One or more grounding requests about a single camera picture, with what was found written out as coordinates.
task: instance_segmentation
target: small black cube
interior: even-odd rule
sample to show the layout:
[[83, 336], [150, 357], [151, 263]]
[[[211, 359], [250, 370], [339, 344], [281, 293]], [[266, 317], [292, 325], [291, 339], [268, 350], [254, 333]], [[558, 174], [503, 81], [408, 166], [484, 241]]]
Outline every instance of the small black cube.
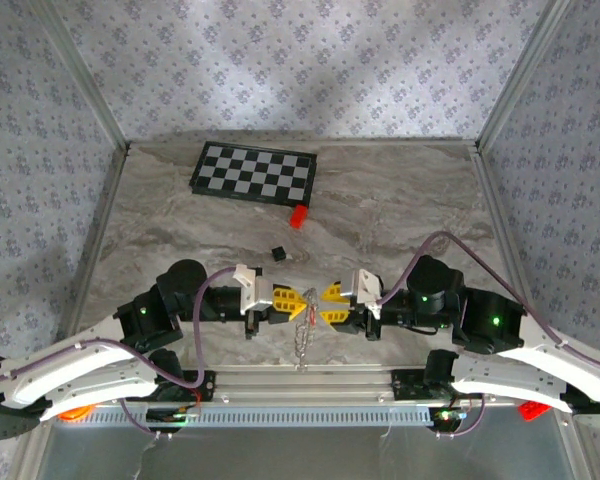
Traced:
[[273, 250], [271, 250], [271, 254], [273, 255], [273, 259], [276, 262], [281, 262], [282, 260], [287, 258], [287, 253], [284, 251], [284, 248], [282, 248], [282, 247], [274, 248]]

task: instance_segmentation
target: white bracket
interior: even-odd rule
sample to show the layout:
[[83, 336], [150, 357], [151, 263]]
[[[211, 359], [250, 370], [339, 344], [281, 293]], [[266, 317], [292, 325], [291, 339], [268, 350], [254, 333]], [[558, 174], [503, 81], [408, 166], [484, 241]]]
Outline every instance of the white bracket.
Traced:
[[[599, 350], [563, 333], [556, 334], [563, 339], [563, 344], [568, 342], [571, 347], [600, 362]], [[591, 400], [600, 402], [600, 367], [571, 355], [560, 345], [555, 345], [529, 315], [520, 320], [519, 336], [524, 340], [524, 346], [500, 352], [498, 355], [533, 365], [573, 385]]]
[[158, 385], [157, 374], [139, 360], [100, 368], [50, 391], [52, 404], [40, 417], [45, 421], [67, 410], [125, 397], [146, 397]]
[[376, 320], [380, 320], [378, 300], [382, 298], [380, 279], [374, 274], [360, 269], [358, 270], [356, 297], [358, 303], [364, 304], [371, 311]]
[[560, 394], [567, 390], [566, 382], [528, 365], [494, 363], [460, 355], [453, 362], [451, 374], [455, 379], [451, 386], [461, 393], [531, 400], [571, 413], [571, 408], [560, 400]]
[[262, 276], [256, 276], [253, 268], [238, 264], [233, 278], [242, 285], [240, 315], [246, 314], [247, 310], [262, 311], [273, 305], [273, 284]]
[[109, 316], [93, 327], [34, 354], [18, 359], [2, 360], [0, 375], [40, 360], [71, 345], [78, 346], [74, 352], [49, 360], [27, 373], [0, 382], [0, 393], [4, 394], [2, 405], [16, 409], [24, 408], [63, 383], [70, 382], [74, 378], [86, 375], [105, 365], [132, 357], [125, 350], [111, 345], [90, 345], [79, 348], [80, 342], [98, 338], [122, 340], [124, 332], [120, 321]]

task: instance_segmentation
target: orange object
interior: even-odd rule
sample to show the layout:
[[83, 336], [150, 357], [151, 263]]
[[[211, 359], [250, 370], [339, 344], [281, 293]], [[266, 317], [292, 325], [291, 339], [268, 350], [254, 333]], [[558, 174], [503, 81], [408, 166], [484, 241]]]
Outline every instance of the orange object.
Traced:
[[86, 405], [84, 407], [74, 408], [58, 414], [58, 418], [64, 422], [75, 422], [82, 420], [96, 408], [95, 405]]
[[302, 228], [302, 224], [307, 218], [308, 213], [309, 209], [304, 205], [296, 206], [295, 210], [293, 211], [293, 215], [291, 215], [291, 220], [289, 220], [289, 223], [293, 228]]
[[518, 407], [518, 411], [525, 422], [531, 422], [549, 410], [551, 410], [549, 405], [538, 402], [525, 402]]

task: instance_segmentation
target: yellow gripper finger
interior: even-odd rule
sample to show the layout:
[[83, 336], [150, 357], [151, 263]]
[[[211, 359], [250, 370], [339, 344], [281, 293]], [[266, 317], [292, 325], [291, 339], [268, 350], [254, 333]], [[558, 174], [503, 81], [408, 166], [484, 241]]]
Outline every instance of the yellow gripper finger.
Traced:
[[343, 297], [340, 293], [340, 284], [332, 283], [327, 287], [327, 289], [320, 297], [325, 302], [329, 303], [346, 303], [349, 304], [349, 299], [347, 297]]
[[278, 312], [288, 313], [289, 321], [292, 322], [307, 308], [307, 302], [293, 288], [278, 287], [273, 289], [273, 308]]
[[322, 319], [327, 322], [327, 325], [333, 326], [337, 323], [344, 323], [349, 317], [348, 310], [329, 310], [320, 312]]

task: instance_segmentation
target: cable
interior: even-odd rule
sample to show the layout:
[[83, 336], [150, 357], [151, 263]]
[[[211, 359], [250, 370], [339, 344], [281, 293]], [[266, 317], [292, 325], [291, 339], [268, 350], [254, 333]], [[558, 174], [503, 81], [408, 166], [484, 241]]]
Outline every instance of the cable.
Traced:
[[511, 294], [511, 296], [513, 298], [516, 299], [516, 301], [520, 305], [522, 305], [525, 308], [525, 310], [529, 313], [529, 315], [531, 315], [531, 317], [533, 317], [533, 319], [536, 321], [536, 323], [540, 326], [542, 331], [544, 333], [546, 333], [547, 336], [553, 342], [555, 342], [556, 345], [560, 345], [560, 348], [562, 348], [566, 352], [569, 352], [574, 357], [577, 357], [580, 360], [583, 360], [590, 365], [600, 368], [600, 361], [598, 361], [594, 358], [591, 358], [588, 355], [585, 355], [584, 353], [579, 352], [578, 350], [576, 350], [569, 344], [565, 344], [563, 342], [563, 340], [556, 334], [556, 332], [554, 332], [553, 329], [544, 320], [542, 320], [542, 318], [540, 317], [538, 312], [535, 310], [535, 308], [533, 308], [529, 304], [529, 302], [527, 302], [527, 300], [525, 300], [525, 298], [522, 295], [520, 295], [518, 292], [516, 292], [516, 290], [509, 283], [507, 283], [506, 280], [504, 280], [500, 275], [498, 275], [489, 265], [487, 265], [487, 263], [484, 260], [482, 260], [478, 256], [477, 253], [475, 253], [467, 245], [465, 245], [462, 242], [462, 240], [460, 240], [458, 237], [456, 237], [452, 233], [446, 232], [444, 230], [439, 230], [437, 232], [434, 232], [427, 237], [427, 239], [422, 243], [420, 248], [418, 248], [418, 250], [416, 251], [416, 254], [413, 256], [413, 258], [409, 262], [409, 265], [407, 265], [407, 268], [400, 276], [400, 279], [396, 282], [396, 284], [393, 286], [393, 288], [391, 290], [389, 290], [389, 292], [387, 292], [387, 294], [384, 297], [382, 297], [380, 300], [378, 300], [378, 302], [377, 302], [378, 305], [384, 305], [389, 300], [391, 300], [395, 296], [396, 293], [398, 293], [398, 290], [400, 290], [400, 287], [402, 285], [404, 285], [404, 283], [407, 281], [407, 278], [413, 271], [413, 269], [414, 269], [416, 263], [418, 262], [418, 260], [420, 259], [420, 257], [422, 257], [422, 255], [425, 254], [425, 252], [429, 249], [429, 247], [431, 246], [433, 241], [438, 237], [447, 237], [448, 239], [452, 240], [456, 245], [458, 245], [462, 250], [464, 250], [465, 253], [467, 253], [467, 255], [469, 255], [471, 258], [473, 258], [473, 260], [475, 260], [482, 268], [484, 268], [500, 285], [502, 285], [503, 288], [505, 288], [507, 290], [507, 292], [509, 292]]
[[418, 333], [420, 335], [427, 335], [429, 337], [432, 337], [438, 333], [438, 329], [436, 327], [433, 327], [433, 330], [430, 330], [430, 331], [429, 330], [420, 330], [419, 328], [414, 328], [414, 327], [404, 327], [404, 328], [406, 328], [410, 332]]
[[202, 370], [202, 376], [200, 376], [200, 373], [198, 373], [198, 378], [196, 378], [196, 380], [194, 382], [189, 383], [189, 382], [182, 380], [181, 378], [171, 375], [169, 372], [167, 372], [165, 370], [162, 370], [160, 367], [156, 366], [151, 360], [145, 358], [142, 354], [136, 352], [133, 348], [129, 347], [128, 345], [117, 342], [115, 340], [109, 340], [107, 338], [99, 338], [99, 339], [92, 339], [92, 340], [83, 340], [81, 342], [76, 343], [76, 345], [71, 345], [69, 347], [65, 347], [61, 350], [58, 350], [57, 352], [51, 353], [51, 354], [47, 355], [46, 357], [41, 358], [40, 360], [36, 360], [35, 362], [25, 365], [24, 367], [15, 368], [15, 369], [11, 370], [9, 376], [0, 375], [0, 382], [7, 380], [9, 378], [15, 378], [19, 375], [22, 375], [23, 373], [27, 373], [29, 370], [33, 370], [41, 365], [44, 365], [44, 364], [50, 362], [51, 360], [55, 360], [58, 357], [63, 357], [64, 355], [74, 352], [75, 350], [84, 350], [86, 347], [89, 347], [91, 345], [102, 346], [102, 347], [111, 346], [111, 347], [115, 347], [115, 348], [124, 350], [131, 357], [134, 357], [137, 360], [144, 363], [145, 365], [147, 365], [149, 368], [151, 368], [153, 371], [155, 371], [158, 375], [160, 375], [160, 376], [164, 377], [165, 379], [167, 379], [168, 381], [175, 383], [176, 385], [179, 385], [184, 388], [197, 388], [204, 381], [204, 367]]
[[196, 389], [191, 390], [191, 392], [196, 396], [196, 404], [193, 408], [198, 409], [198, 416], [200, 416], [202, 415], [202, 394]]
[[196, 359], [198, 361], [198, 378], [196, 378], [197, 385], [185, 388], [198, 388], [202, 385], [204, 381], [204, 357], [202, 355], [202, 336], [200, 335], [200, 310], [202, 308], [202, 300], [204, 299], [204, 293], [207, 291], [207, 288], [211, 286], [211, 284], [222, 277], [223, 275], [228, 275], [230, 273], [234, 273], [236, 271], [236, 267], [226, 267], [218, 270], [216, 273], [207, 278], [202, 285], [198, 288], [196, 292], [196, 298], [193, 302], [193, 341], [196, 346]]
[[484, 397], [484, 395], [482, 395], [482, 402], [480, 404], [480, 412], [478, 412], [478, 417], [476, 418], [476, 420], [467, 428], [465, 428], [464, 430], [461, 430], [459, 432], [454, 432], [454, 433], [444, 433], [444, 432], [437, 432], [436, 435], [440, 435], [442, 437], [460, 437], [462, 435], [466, 435], [467, 433], [471, 433], [473, 432], [478, 425], [480, 425], [480, 422], [482, 422], [482, 418], [484, 417], [484, 412], [487, 409], [487, 401]]
[[151, 435], [152, 437], [156, 437], [156, 438], [160, 436], [160, 431], [154, 432], [149, 427], [145, 427], [140, 422], [138, 422], [135, 418], [133, 418], [133, 415], [131, 415], [129, 408], [127, 407], [127, 402], [125, 402], [124, 398], [119, 398], [118, 402], [120, 403], [120, 406], [122, 407], [122, 411], [124, 412], [124, 415], [127, 417], [127, 420], [129, 420], [129, 423], [131, 423], [134, 427], [136, 427], [141, 432], [146, 433], [147, 435]]

